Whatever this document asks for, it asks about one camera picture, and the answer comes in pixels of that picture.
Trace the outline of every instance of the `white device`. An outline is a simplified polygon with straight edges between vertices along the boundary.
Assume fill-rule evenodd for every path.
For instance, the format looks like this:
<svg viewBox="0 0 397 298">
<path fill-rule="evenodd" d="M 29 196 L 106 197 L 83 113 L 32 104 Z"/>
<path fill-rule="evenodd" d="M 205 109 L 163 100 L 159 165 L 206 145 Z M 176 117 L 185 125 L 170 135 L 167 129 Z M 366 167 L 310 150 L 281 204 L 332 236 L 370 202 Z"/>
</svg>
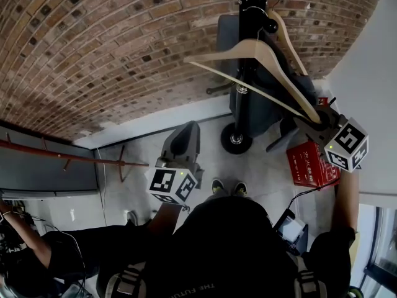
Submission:
<svg viewBox="0 0 397 298">
<path fill-rule="evenodd" d="M 350 118 L 324 150 L 329 163 L 353 172 L 368 153 L 368 134 Z"/>
<path fill-rule="evenodd" d="M 186 168 L 151 168 L 146 192 L 165 203 L 185 205 L 197 180 Z"/>
</svg>

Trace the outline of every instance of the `person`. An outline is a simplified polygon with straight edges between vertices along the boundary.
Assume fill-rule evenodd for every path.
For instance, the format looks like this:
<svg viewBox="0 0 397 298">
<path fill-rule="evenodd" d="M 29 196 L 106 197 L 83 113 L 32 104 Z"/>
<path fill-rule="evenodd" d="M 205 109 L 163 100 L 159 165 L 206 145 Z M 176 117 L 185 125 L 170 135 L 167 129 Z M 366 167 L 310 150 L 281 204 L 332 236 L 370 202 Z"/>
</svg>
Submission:
<svg viewBox="0 0 397 298">
<path fill-rule="evenodd" d="M 0 295 L 6 297 L 59 297 L 72 283 L 96 275 L 106 252 L 130 242 L 137 224 L 131 211 L 126 226 L 51 231 L 41 237 L 1 198 L 0 213 L 26 244 L 0 257 Z"/>
<path fill-rule="evenodd" d="M 212 189 L 213 195 L 172 235 L 141 238 L 126 253 L 109 258 L 117 264 L 101 266 L 99 296 L 296 297 L 297 264 L 285 251 L 265 209 L 244 197 L 248 192 L 244 183 L 229 194 L 215 179 Z M 163 227 L 169 232 L 181 206 L 162 207 L 167 208 L 166 215 L 155 217 L 151 224 L 157 232 Z M 358 210 L 358 175 L 343 171 L 331 230 L 320 234 L 302 255 L 307 270 L 318 280 L 316 284 L 325 286 L 320 287 L 327 297 L 346 297 L 349 289 L 349 247 L 355 240 Z"/>
</svg>

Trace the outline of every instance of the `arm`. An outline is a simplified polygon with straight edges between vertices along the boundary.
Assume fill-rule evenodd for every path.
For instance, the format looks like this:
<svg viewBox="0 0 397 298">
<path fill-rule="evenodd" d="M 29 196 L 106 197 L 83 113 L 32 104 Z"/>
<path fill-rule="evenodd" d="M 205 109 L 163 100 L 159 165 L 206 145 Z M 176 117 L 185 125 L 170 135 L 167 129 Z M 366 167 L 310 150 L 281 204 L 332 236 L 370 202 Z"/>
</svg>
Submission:
<svg viewBox="0 0 397 298">
<path fill-rule="evenodd" d="M 12 211 L 12 207 L 9 207 L 0 199 L 0 212 L 6 213 L 9 211 Z M 51 260 L 51 247 L 18 214 L 8 213 L 4 216 L 4 219 L 17 231 L 21 239 L 34 252 L 41 264 L 48 268 Z"/>
<path fill-rule="evenodd" d="M 154 219 L 148 224 L 148 230 L 155 235 L 172 235 L 182 206 L 163 203 Z"/>
<path fill-rule="evenodd" d="M 331 229 L 351 227 L 357 230 L 359 217 L 359 174 L 341 172 L 341 182 L 336 194 Z"/>
</svg>

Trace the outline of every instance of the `black shirt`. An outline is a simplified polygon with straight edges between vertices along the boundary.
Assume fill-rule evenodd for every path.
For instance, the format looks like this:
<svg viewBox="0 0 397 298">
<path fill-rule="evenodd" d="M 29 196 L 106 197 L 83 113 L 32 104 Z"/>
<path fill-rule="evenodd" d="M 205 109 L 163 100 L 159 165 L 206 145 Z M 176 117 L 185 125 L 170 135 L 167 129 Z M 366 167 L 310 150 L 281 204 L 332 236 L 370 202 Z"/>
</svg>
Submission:
<svg viewBox="0 0 397 298">
<path fill-rule="evenodd" d="M 353 241 L 351 228 L 333 230 L 320 235 L 304 255 L 328 297 L 346 296 Z M 297 267 L 266 211 L 249 199 L 224 197 L 200 204 L 173 236 L 147 243 L 143 251 L 134 248 L 123 264 L 146 261 L 147 297 L 295 296 Z"/>
</svg>

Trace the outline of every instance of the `red box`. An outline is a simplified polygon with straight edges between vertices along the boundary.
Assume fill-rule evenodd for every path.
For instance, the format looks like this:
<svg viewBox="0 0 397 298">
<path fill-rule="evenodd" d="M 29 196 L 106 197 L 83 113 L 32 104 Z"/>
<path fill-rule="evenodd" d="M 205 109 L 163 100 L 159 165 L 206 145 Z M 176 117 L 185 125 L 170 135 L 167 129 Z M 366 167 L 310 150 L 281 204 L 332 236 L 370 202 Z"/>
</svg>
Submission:
<svg viewBox="0 0 397 298">
<path fill-rule="evenodd" d="M 319 187 L 340 178 L 339 168 L 319 157 L 319 146 L 315 142 L 305 142 L 288 149 L 287 156 L 296 186 Z"/>
</svg>

